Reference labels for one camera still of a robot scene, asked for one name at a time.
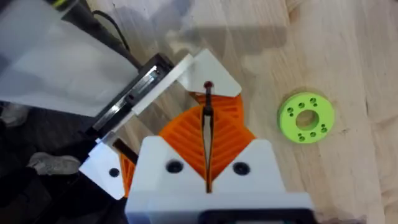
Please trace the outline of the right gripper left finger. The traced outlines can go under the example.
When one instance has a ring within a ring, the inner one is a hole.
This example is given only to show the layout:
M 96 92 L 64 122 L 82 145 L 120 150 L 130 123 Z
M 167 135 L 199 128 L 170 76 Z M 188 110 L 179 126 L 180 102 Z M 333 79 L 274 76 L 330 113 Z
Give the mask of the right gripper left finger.
M 206 192 L 202 106 L 178 115 L 158 136 L 144 138 L 130 193 Z

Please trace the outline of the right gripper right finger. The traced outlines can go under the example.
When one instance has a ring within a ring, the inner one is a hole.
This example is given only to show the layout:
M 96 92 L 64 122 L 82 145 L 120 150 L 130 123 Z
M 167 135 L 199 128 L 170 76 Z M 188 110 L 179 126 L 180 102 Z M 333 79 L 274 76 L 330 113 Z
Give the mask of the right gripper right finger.
M 217 110 L 213 115 L 210 180 L 213 194 L 286 191 L 272 144 Z

